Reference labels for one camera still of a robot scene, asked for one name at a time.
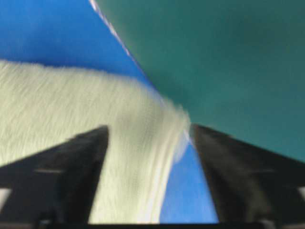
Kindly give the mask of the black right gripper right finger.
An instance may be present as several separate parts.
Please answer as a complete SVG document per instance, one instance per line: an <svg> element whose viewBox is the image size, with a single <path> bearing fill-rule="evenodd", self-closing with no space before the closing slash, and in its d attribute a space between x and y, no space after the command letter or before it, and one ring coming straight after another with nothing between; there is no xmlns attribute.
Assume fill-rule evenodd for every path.
<svg viewBox="0 0 305 229"><path fill-rule="evenodd" d="M304 162L198 124L191 139L221 223L304 225Z"/></svg>

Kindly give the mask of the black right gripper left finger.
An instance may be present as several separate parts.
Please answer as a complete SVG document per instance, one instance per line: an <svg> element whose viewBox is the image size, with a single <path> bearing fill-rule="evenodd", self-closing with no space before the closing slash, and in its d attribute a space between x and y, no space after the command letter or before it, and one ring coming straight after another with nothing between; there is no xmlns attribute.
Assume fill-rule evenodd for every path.
<svg viewBox="0 0 305 229"><path fill-rule="evenodd" d="M102 125L2 165L1 225L88 224L108 143Z"/></svg>

